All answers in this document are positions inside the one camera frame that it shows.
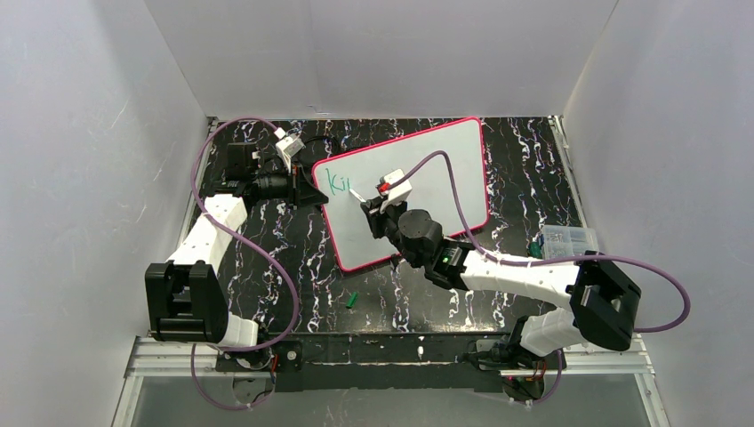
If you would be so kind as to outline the white green whiteboard marker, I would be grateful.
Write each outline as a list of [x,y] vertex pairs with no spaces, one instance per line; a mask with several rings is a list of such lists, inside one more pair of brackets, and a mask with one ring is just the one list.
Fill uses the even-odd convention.
[[356,192],[354,189],[349,189],[349,193],[356,198],[360,203],[366,203],[367,200],[363,198],[358,192]]

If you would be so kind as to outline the green marker cap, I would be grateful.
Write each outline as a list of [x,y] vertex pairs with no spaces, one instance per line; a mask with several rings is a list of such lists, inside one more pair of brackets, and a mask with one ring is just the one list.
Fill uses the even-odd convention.
[[348,301],[346,303],[346,309],[347,310],[352,310],[354,308],[356,302],[357,302],[357,299],[358,299],[358,293],[353,293],[349,297],[349,299],[348,299]]

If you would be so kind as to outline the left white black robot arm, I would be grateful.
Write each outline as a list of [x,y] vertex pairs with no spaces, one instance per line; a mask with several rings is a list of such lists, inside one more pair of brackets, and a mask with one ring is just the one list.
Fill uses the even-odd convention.
[[283,200],[294,207],[327,203],[298,161],[304,144],[284,137],[276,145],[283,166],[266,171],[251,143],[230,143],[222,179],[207,190],[202,212],[178,249],[145,272],[150,330],[162,342],[205,342],[227,349],[258,343],[259,325],[229,311],[217,274],[234,233],[261,201]]

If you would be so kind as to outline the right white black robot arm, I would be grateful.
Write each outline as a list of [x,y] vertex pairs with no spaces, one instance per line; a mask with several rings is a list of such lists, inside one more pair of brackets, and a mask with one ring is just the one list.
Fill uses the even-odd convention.
[[488,252],[445,236],[422,209],[381,197],[359,204],[376,239],[387,239],[424,277],[444,289],[495,291],[554,305],[544,315],[517,321],[500,358],[542,359],[555,350],[589,342],[626,351],[632,342],[641,291],[609,260],[594,255],[571,262]]

